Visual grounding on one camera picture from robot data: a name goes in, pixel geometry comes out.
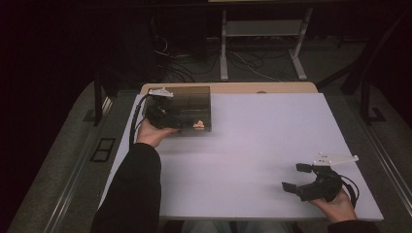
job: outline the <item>white cable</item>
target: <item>white cable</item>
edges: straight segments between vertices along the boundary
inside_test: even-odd
[[[277,81],[277,82],[280,82],[280,83],[282,82],[282,81],[280,81],[280,80],[278,80],[278,79],[275,79],[275,78],[272,78],[272,77],[268,77],[268,76],[265,76],[265,75],[263,75],[263,74],[258,73],[257,71],[255,71],[254,69],[252,69],[252,68],[248,65],[248,63],[247,63],[238,53],[236,53],[236,52],[234,52],[234,51],[228,51],[228,52],[237,55],[237,56],[243,61],[243,63],[245,63],[245,65],[246,65],[252,72],[254,72],[255,74],[257,74],[257,75],[259,75],[259,76],[262,76],[262,77],[264,77],[264,78],[267,78],[267,79],[269,79],[269,80],[274,80],[274,81]]]
[[[161,40],[164,41],[164,44],[166,44],[165,48],[163,49],[163,51],[166,51],[167,48],[169,47],[169,43],[167,43],[166,39],[164,39],[163,37],[159,37],[159,36],[155,36],[156,38],[160,38]]]
[[[157,50],[154,50],[154,52],[155,52],[155,53],[158,53],[158,54],[160,54],[160,55],[170,56],[169,53],[163,53],[163,52],[157,51]]]

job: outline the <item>cable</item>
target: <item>cable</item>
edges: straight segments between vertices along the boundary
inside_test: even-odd
[[[173,70],[176,74],[178,74],[178,72],[182,73],[183,75],[187,76],[192,82],[196,83],[196,81],[194,80],[194,78],[190,74],[188,74],[188,73],[186,73],[182,70],[173,68],[173,65],[170,66],[170,69]]]
[[[237,54],[236,52],[234,52],[234,51],[228,51],[229,53],[233,53],[233,54],[235,54],[236,56],[238,56],[244,63],[245,63],[245,65],[252,71],[252,72],[254,72],[255,74],[257,74],[257,75],[259,75],[259,76],[262,76],[262,77],[264,77],[264,78],[267,78],[267,79],[269,79],[269,80],[273,80],[273,81],[277,81],[277,82],[282,82],[282,81],[280,81],[280,80],[278,80],[278,79],[275,79],[275,78],[272,78],[272,77],[268,77],[268,76],[265,76],[265,75],[263,75],[263,74],[261,74],[261,73],[258,73],[257,71],[255,71],[254,69],[252,69],[248,64],[247,64],[247,62],[239,55],[239,54]]]
[[[232,45],[231,40],[227,40],[226,43],[227,43],[227,49],[226,49],[226,50],[233,50],[233,49],[235,49],[235,47]],[[247,50],[247,49],[249,48],[247,45],[238,45],[237,47],[239,47],[239,46],[241,46],[244,50]],[[249,54],[249,55],[257,57],[256,60],[260,60],[260,59],[263,59],[263,58],[266,58],[266,59],[280,58],[280,57],[283,57],[283,56],[285,56],[285,55],[290,54],[290,53],[289,53],[289,50],[287,50],[285,53],[283,53],[283,54],[281,54],[281,55],[266,56],[268,50],[275,50],[275,46],[274,46],[273,44],[269,44],[269,45],[268,45],[268,48],[266,49],[266,51],[264,52],[263,55],[256,55],[255,52],[250,52],[251,54]]]
[[[167,43],[166,39],[164,39],[163,37],[160,37],[160,36],[155,36],[155,37],[156,37],[156,38],[160,38],[161,40],[164,41],[165,46],[164,46],[163,51],[166,51],[167,48],[169,47],[169,44]]]
[[[356,184],[354,181],[352,181],[351,179],[349,179],[349,178],[347,178],[347,177],[345,177],[345,176],[342,176],[342,175],[340,175],[340,176],[341,176],[342,178],[348,180],[349,182],[351,182],[351,183],[355,186],[355,188],[357,189],[357,197],[356,197],[356,200],[358,201],[358,199],[360,198],[361,192],[360,192],[360,189],[358,188],[357,184]]]
[[[185,79],[185,77],[183,77],[181,74],[179,74],[179,73],[176,73],[174,70],[172,70],[172,69],[167,69],[170,73],[172,73],[173,74],[173,77],[176,77],[176,78],[178,78],[178,80],[180,80],[182,83],[186,83],[186,79]]]
[[[177,62],[172,62],[172,63],[179,66],[179,67],[182,67],[183,69],[187,70],[188,72],[190,72],[193,75],[205,75],[205,74],[210,73],[213,70],[213,68],[215,68],[215,65],[216,65],[216,62],[218,61],[218,58],[219,58],[219,55],[217,54],[214,61],[213,61],[213,63],[212,63],[212,66],[204,72],[192,72],[190,69],[188,69],[187,67],[185,67],[185,66],[183,66],[183,65],[181,65]]]
[[[226,54],[227,60],[228,60],[234,67],[238,68],[239,70],[248,71],[248,72],[249,72],[249,69],[244,69],[243,67],[241,67],[241,66],[239,66],[237,63],[235,63],[235,61],[233,61],[233,59],[232,59],[231,56],[232,56],[231,53],[227,53],[227,54]]]
[[[139,123],[136,125],[136,127],[134,128],[134,130],[137,130],[137,128],[140,126],[140,124],[142,124],[143,120],[145,120],[145,117],[143,117]]]
[[[357,189],[357,194],[355,194],[354,189],[351,187],[351,185],[345,183],[344,181],[342,181],[343,185],[346,187],[346,189],[349,192],[349,195],[351,196],[352,206],[355,208],[357,206],[358,199],[360,198],[360,190],[359,190],[358,186],[354,183],[354,181],[352,181],[351,179],[349,179],[345,176],[342,176],[342,175],[339,175],[339,176],[341,178],[344,178],[344,179],[348,180],[349,182],[351,182],[355,186],[355,188]]]
[[[129,148],[131,148],[131,146],[134,143],[134,135],[136,134],[136,121],[137,121],[137,117],[139,116],[140,113],[140,108],[142,107],[142,103],[143,101],[148,98],[149,94],[144,95],[140,101],[139,104],[137,104],[136,109],[134,110],[134,114],[133,114],[133,119],[131,120],[131,125],[130,125],[130,134],[129,134]]]
[[[243,52],[243,53],[247,54],[248,56],[256,57],[256,59],[253,59],[253,60],[246,60],[245,59],[248,63],[252,63],[252,64],[256,65],[256,69],[264,66],[264,60],[263,60],[264,55],[259,56],[259,55],[256,55],[254,52]],[[261,62],[261,64],[257,65],[257,64],[255,64],[255,61],[259,61],[259,62]]]
[[[170,56],[169,53],[164,53],[164,52],[161,52],[161,51],[158,51],[158,50],[154,50],[154,52],[157,53],[157,54],[160,54],[160,55]]]
[[[174,75],[180,77],[180,78],[181,78],[180,81],[182,81],[183,83],[186,82],[185,77],[183,77],[183,76],[182,76],[181,74],[179,74],[179,73],[176,73],[173,69],[170,69],[170,68],[164,67],[164,66],[160,66],[160,65],[157,65],[157,67],[160,67],[160,68],[162,68],[162,69],[164,69],[164,70],[166,70],[166,71],[168,71],[168,72],[170,72],[170,73],[173,73]]]
[[[264,62],[262,62],[261,65],[257,65],[255,64],[253,61],[248,61],[245,58],[239,59],[239,54],[237,54],[237,56],[234,56],[235,59],[234,61],[232,61],[233,58],[231,58],[232,55],[236,55],[235,52],[230,53],[230,51],[228,51],[228,54],[226,55],[229,58],[230,63],[232,63],[234,66],[236,66],[238,69],[243,70],[243,71],[249,71],[250,69],[253,69],[254,71],[257,70],[258,68],[262,67]],[[248,67],[248,69],[243,69],[242,67],[236,65],[234,62],[240,63],[241,65],[246,65],[246,67]]]

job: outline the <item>white metal frame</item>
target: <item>white metal frame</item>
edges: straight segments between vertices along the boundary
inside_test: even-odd
[[[227,21],[226,10],[222,19],[221,81],[228,81],[226,59],[226,37],[235,36],[298,36],[294,49],[290,49],[291,60],[301,81],[307,81],[305,71],[299,60],[299,52],[309,25],[312,8],[306,10],[303,20],[265,20],[265,21]]]

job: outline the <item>person's left hand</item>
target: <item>person's left hand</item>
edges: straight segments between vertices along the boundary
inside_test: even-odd
[[[327,202],[324,198],[309,202],[321,209],[332,223],[358,219],[354,207],[352,206],[351,199],[343,188],[340,189],[335,199],[331,202]]]
[[[145,118],[139,127],[136,143],[144,143],[156,148],[163,138],[178,131],[179,129],[173,128],[158,129],[152,126],[149,120]]]

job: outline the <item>transparent box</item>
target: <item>transparent box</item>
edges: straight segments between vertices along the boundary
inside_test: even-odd
[[[143,116],[157,128],[181,133],[212,131],[210,86],[166,87],[173,97],[149,96]]]

